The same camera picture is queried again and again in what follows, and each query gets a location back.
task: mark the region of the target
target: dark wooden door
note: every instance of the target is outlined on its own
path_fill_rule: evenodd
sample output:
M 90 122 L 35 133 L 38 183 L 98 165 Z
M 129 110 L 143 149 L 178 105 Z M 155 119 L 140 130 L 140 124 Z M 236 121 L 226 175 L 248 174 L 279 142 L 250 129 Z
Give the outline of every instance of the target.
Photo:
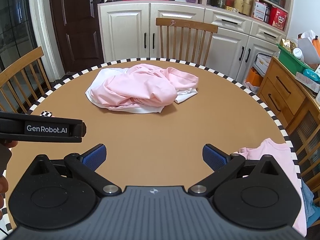
M 50 0 L 53 28 L 66 72 L 104 62 L 97 4 L 103 0 Z

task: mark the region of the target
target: white cabinet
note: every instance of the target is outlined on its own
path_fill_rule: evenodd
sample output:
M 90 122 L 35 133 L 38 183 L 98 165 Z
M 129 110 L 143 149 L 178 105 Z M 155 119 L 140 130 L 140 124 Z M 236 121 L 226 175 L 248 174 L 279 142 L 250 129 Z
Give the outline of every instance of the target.
M 205 66 L 236 79 L 249 35 L 218 28 L 212 38 Z
M 269 24 L 264 22 L 252 23 L 250 35 L 265 41 L 269 41 L 273 44 L 279 43 L 280 40 L 285 37 L 285 33 L 283 31 L 277 30 L 276 28 L 271 27 Z
M 149 57 L 149 3 L 98 5 L 104 61 Z
M 156 18 L 175 18 L 184 19 L 196 22 L 203 22 L 204 8 L 193 5 L 182 4 L 168 4 L 168 3 L 151 3 L 150 5 L 150 57 L 161 57 L 160 48 L 160 27 L 156 26 Z M 173 27 L 169 32 L 169 55 L 166 55 L 166 28 L 163 27 L 164 35 L 164 57 L 172 58 L 173 54 Z M 183 52 L 186 52 L 188 29 L 184 28 L 183 37 Z M 195 33 L 191 33 L 190 42 L 193 45 Z M 180 46 L 181 28 L 177 28 L 177 41 L 176 48 Z M 200 33 L 198 34 L 198 43 L 200 43 Z M 176 57 L 178 59 L 179 50 L 176 51 Z M 182 60 L 185 60 L 186 55 L 183 54 Z
M 249 17 L 219 8 L 206 8 L 204 22 L 246 34 L 250 33 L 252 24 Z
M 249 68 L 253 66 L 258 53 L 264 53 L 272 56 L 277 51 L 279 51 L 277 45 L 249 36 L 236 81 L 242 84 L 249 72 Z

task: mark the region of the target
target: orange bag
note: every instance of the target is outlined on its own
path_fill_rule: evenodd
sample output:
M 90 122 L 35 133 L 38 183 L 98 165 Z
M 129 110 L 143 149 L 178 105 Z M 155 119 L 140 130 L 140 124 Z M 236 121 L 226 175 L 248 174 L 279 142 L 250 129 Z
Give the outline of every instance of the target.
M 320 57 L 320 42 L 319 42 L 318 36 L 316 36 L 316 38 L 312 40 L 312 44 L 316 48 L 316 51 Z
M 249 82 L 254 87 L 259 87 L 262 83 L 262 80 L 263 77 L 253 67 L 249 69 L 246 82 Z

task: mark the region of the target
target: green tray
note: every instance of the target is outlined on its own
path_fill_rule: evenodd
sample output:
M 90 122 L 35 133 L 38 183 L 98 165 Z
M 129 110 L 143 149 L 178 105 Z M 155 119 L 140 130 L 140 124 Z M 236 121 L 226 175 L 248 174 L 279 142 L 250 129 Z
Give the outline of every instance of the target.
M 304 64 L 297 58 L 295 58 L 290 52 L 288 52 L 286 49 L 281 47 L 279 44 L 278 48 L 280 49 L 280 55 L 279 55 L 279 61 L 287 68 L 289 71 L 293 74 L 296 75 L 297 72 L 303 74 L 303 71 L 308 68 L 310 68 L 308 65 Z

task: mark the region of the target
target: hand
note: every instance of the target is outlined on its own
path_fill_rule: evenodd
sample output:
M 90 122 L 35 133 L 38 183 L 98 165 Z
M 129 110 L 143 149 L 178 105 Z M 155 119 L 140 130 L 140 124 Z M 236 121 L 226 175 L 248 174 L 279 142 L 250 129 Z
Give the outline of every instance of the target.
M 4 146 L 8 148 L 13 148 L 13 147 L 16 147 L 17 144 L 18 144 L 17 141 L 12 141 L 10 143 L 4 144 Z M 2 176 L 0 177 L 0 193 L 6 193 L 7 191 L 8 191 L 8 181 L 4 176 Z M 4 206 L 4 199 L 2 195 L 0 195 L 0 208 L 3 208 L 3 206 Z

